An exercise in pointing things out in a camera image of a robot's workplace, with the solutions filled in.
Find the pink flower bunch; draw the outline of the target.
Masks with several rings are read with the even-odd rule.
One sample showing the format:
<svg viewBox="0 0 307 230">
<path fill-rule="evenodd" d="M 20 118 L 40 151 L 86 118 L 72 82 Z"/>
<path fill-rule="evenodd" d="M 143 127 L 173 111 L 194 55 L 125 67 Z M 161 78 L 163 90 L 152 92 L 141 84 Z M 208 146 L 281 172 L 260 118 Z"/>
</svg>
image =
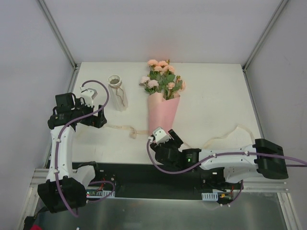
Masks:
<svg viewBox="0 0 307 230">
<path fill-rule="evenodd" d="M 161 93 L 165 100 L 179 97 L 179 92 L 186 87 L 181 76 L 175 74 L 175 69 L 170 65 L 170 60 L 157 61 L 150 59 L 147 62 L 149 74 L 143 76 L 139 85 L 150 95 Z"/>
</svg>

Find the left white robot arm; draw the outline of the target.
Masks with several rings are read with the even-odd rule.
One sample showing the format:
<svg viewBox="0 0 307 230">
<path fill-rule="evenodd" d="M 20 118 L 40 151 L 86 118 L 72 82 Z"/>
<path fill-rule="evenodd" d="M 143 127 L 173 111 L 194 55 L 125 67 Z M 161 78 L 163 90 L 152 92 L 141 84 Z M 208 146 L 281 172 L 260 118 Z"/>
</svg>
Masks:
<svg viewBox="0 0 307 230">
<path fill-rule="evenodd" d="M 78 209 L 86 204 L 86 187 L 97 186 L 101 174 L 94 161 L 82 163 L 76 172 L 72 169 L 72 144 L 78 124 L 101 128 L 107 123 L 103 106 L 94 115 L 97 91 L 82 89 L 77 98 L 74 93 L 55 96 L 56 106 L 47 124 L 51 133 L 51 160 L 46 181 L 38 185 L 37 192 L 50 213 Z"/>
</svg>

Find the cream printed ribbon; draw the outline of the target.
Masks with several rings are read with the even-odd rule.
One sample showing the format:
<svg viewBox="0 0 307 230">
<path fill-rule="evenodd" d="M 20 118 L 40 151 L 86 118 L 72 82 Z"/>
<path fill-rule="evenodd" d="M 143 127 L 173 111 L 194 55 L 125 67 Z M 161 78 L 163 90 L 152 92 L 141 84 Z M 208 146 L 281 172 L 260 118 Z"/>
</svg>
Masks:
<svg viewBox="0 0 307 230">
<path fill-rule="evenodd" d="M 149 133 L 148 130 L 136 130 L 132 126 L 118 126 L 118 125 L 107 124 L 106 127 L 112 128 L 112 129 L 117 129 L 117 130 L 129 131 L 129 137 L 132 138 L 132 139 L 135 139 L 137 137 L 137 135 L 148 135 L 148 133 Z M 252 143 L 255 143 L 255 137 L 254 137 L 253 133 L 251 132 L 251 130 L 248 129 L 244 125 L 238 124 L 233 130 L 225 133 L 224 135 L 219 136 L 219 137 L 213 137 L 213 138 L 209 139 L 208 141 L 206 141 L 205 144 L 203 145 L 203 148 L 207 149 L 209 146 L 211 146 L 213 144 L 213 142 L 215 140 L 222 140 L 222 139 L 228 138 L 228 136 L 230 136 L 233 132 L 235 132 L 239 128 L 244 130 L 245 132 L 247 132 L 250 136 Z"/>
</svg>

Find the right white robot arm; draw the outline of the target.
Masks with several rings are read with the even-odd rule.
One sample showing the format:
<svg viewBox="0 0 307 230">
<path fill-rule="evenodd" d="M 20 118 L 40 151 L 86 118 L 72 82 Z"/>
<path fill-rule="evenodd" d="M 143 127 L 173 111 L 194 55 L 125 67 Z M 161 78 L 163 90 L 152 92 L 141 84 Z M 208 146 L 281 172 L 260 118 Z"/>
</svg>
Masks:
<svg viewBox="0 0 307 230">
<path fill-rule="evenodd" d="M 183 141 L 173 131 L 157 128 L 148 138 L 147 151 L 152 164 L 163 173 L 183 174 L 199 169 L 201 172 L 221 170 L 216 184 L 227 189 L 247 178 L 264 177 L 271 180 L 288 178 L 283 148 L 259 138 L 254 144 L 237 149 L 214 150 L 190 148 L 181 150 Z"/>
</svg>

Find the pink wrapping paper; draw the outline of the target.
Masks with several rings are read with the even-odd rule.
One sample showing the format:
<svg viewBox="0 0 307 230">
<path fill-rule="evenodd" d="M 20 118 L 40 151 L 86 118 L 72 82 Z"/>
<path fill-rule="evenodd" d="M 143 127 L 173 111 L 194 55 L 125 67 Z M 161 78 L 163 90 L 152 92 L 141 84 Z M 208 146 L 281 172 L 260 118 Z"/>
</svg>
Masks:
<svg viewBox="0 0 307 230">
<path fill-rule="evenodd" d="M 149 134 L 161 127 L 165 132 L 172 129 L 176 116 L 177 107 L 180 101 L 180 95 L 169 100 L 164 98 L 162 93 L 155 92 L 148 96 L 148 123 Z"/>
</svg>

